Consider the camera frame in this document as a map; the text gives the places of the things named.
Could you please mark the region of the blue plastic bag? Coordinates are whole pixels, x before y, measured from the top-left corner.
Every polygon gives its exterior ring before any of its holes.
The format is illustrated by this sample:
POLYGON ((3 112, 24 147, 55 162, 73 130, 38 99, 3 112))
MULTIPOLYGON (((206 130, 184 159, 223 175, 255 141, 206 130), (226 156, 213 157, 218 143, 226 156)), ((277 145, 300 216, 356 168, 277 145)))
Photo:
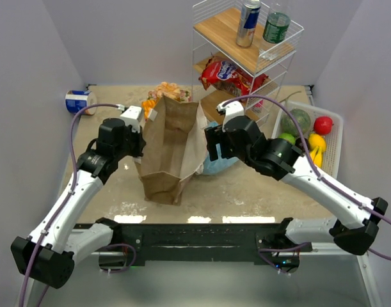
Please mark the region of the blue plastic bag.
POLYGON ((237 157, 232 157, 230 159, 222 158, 221 148, 219 145, 216 145, 216 150, 218 154, 218 159, 214 161, 211 160, 210 154, 207 154, 207 157, 203 163, 203 175, 217 175, 218 173, 225 171, 239 161, 237 157))

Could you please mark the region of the brown paper grocery bag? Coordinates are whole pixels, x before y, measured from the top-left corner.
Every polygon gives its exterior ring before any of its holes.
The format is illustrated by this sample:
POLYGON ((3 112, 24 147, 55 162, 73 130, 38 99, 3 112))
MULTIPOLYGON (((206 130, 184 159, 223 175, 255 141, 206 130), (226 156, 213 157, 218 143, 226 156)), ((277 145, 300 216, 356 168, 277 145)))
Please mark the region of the brown paper grocery bag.
POLYGON ((185 186, 207 157, 206 126, 198 102, 163 96, 150 109, 143 128, 143 157, 135 163, 147 201, 180 205, 185 186))

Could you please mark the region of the red snack packet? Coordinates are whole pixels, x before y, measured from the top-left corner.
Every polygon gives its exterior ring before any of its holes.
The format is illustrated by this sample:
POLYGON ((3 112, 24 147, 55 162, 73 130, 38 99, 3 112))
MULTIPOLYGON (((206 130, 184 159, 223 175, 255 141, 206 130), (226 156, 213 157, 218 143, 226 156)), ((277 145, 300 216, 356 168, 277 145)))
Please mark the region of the red snack packet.
POLYGON ((266 74, 252 77, 233 61, 220 56, 211 56, 198 80, 205 90, 213 86, 217 90, 239 97, 259 89, 268 78, 266 74))

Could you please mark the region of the green label plastic bottle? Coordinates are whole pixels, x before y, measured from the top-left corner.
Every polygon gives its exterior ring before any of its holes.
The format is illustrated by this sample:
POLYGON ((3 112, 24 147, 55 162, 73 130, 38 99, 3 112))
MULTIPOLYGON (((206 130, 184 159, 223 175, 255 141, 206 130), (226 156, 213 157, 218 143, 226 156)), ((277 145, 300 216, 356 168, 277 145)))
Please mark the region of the green label plastic bottle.
POLYGON ((263 39, 271 44, 284 41, 291 23, 291 1, 271 1, 263 32, 263 39))

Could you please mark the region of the blue silver energy drink can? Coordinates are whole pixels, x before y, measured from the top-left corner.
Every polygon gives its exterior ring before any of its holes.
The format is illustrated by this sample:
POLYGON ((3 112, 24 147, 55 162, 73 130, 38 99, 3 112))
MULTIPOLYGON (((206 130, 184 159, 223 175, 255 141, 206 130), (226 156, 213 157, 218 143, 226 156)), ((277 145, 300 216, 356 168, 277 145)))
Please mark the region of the blue silver energy drink can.
POLYGON ((260 8, 261 2, 258 0, 243 1, 235 41, 239 47, 249 48, 252 45, 260 8))

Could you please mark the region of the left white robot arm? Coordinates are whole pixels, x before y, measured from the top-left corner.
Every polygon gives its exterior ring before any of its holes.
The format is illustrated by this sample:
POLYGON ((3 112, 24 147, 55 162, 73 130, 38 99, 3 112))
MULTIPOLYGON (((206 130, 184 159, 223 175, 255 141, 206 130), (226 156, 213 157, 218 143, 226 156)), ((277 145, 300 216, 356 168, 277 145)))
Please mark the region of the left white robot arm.
POLYGON ((71 236, 79 216, 90 200, 126 156, 141 157, 145 141, 139 120, 108 118, 99 127, 77 161, 77 173, 71 177, 51 211, 26 237, 16 237, 11 251, 21 274, 52 288, 61 288, 74 267, 94 251, 121 241, 118 223, 100 218, 79 238, 71 236))

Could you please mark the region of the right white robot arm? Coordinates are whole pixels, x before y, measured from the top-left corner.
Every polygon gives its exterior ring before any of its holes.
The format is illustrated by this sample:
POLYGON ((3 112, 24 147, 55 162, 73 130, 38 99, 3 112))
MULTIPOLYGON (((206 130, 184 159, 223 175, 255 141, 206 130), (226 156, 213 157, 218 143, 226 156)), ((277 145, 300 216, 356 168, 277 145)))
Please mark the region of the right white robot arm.
POLYGON ((353 255, 364 255, 378 234, 378 223, 388 207, 382 198, 364 197, 311 166, 300 148, 282 139, 267 139, 247 116, 205 130, 211 160, 237 157, 261 175, 282 181, 305 193, 333 214, 331 219, 286 219, 267 243, 333 242, 353 255))

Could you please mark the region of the green lime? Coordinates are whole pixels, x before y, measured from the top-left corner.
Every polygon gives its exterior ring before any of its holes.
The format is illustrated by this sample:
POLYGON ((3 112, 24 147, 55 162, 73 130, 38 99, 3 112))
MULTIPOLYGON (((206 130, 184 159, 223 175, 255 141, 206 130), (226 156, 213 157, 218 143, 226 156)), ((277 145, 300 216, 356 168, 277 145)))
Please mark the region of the green lime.
POLYGON ((294 145, 296 143, 296 137, 293 136, 292 134, 289 134, 289 133, 281 133, 278 138, 280 139, 284 139, 286 141, 288 141, 290 144, 294 145))

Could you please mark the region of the floral pattern tray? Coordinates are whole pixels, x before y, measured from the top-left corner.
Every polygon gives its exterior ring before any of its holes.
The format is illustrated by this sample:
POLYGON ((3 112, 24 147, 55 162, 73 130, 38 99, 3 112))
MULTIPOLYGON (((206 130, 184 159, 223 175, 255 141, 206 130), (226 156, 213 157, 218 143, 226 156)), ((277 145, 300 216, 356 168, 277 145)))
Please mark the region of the floral pattern tray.
POLYGON ((171 98, 178 102, 189 102, 191 100, 191 94, 187 90, 178 90, 178 91, 152 90, 149 91, 147 99, 158 101, 163 96, 171 98))

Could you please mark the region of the dark avocado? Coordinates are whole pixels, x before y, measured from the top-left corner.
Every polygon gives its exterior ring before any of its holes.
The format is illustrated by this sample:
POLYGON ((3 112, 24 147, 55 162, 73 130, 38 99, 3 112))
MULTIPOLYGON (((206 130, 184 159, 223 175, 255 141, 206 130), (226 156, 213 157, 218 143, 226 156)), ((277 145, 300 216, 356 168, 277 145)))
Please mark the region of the dark avocado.
POLYGON ((305 151, 305 145, 306 145, 307 149, 310 150, 310 145, 309 145, 309 142, 308 142, 308 139, 307 139, 307 138, 304 138, 304 139, 297 138, 296 141, 295 141, 295 145, 296 145, 302 152, 305 151))

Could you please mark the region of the peeled orange on cup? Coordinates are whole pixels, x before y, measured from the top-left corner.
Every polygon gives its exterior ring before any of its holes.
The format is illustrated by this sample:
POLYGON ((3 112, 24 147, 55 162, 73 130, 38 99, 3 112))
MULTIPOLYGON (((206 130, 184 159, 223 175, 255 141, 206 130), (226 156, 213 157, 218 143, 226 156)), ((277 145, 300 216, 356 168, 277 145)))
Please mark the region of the peeled orange on cup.
POLYGON ((180 100, 180 87, 176 83, 162 82, 157 85, 155 88, 155 93, 157 98, 162 96, 172 98, 174 100, 180 100))

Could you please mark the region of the yellow lemon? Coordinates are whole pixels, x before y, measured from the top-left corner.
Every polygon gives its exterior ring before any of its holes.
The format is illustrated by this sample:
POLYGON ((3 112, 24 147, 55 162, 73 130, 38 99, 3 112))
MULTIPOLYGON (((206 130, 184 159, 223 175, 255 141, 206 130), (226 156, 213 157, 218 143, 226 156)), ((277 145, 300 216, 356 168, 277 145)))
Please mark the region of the yellow lemon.
POLYGON ((320 149, 321 152, 325 152, 327 149, 327 144, 325 139, 316 133, 312 133, 308 137, 308 143, 311 150, 315 150, 316 148, 320 149))

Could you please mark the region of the yellow banana bunch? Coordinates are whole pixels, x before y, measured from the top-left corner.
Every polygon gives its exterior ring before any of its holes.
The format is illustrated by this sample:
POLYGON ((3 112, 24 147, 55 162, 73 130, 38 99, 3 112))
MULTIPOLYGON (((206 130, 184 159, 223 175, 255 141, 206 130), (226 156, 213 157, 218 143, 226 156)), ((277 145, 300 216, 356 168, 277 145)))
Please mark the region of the yellow banana bunch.
POLYGON ((312 162, 318 167, 322 168, 323 165, 323 149, 320 146, 315 147, 310 152, 312 162))

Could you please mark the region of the red apple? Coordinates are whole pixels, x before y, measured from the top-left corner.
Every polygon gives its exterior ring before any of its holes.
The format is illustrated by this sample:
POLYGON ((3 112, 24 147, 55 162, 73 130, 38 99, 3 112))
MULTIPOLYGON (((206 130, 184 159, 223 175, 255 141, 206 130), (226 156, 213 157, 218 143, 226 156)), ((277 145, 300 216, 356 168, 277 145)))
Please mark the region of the red apple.
POLYGON ((314 121, 314 132, 325 136, 329 134, 333 127, 333 120, 329 116, 320 116, 314 121))

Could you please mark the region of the white plastic fruit basket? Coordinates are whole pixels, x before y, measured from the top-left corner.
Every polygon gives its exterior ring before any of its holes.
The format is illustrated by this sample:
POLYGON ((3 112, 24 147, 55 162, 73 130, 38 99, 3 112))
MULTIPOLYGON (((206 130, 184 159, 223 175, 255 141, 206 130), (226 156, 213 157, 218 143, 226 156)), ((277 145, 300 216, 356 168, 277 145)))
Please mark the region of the white plastic fruit basket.
POLYGON ((320 107, 311 106, 309 104, 303 104, 301 102, 296 102, 293 100, 288 100, 287 102, 282 103, 288 111, 293 109, 304 110, 310 117, 311 126, 304 137, 308 139, 308 136, 314 132, 313 125, 315 120, 321 116, 327 116, 332 119, 333 126, 331 132, 323 138, 326 141, 326 151, 323 153, 323 165, 322 170, 332 176, 337 178, 339 164, 340 164, 340 153, 342 147, 342 135, 343 135, 343 119, 337 113, 322 109, 320 107))

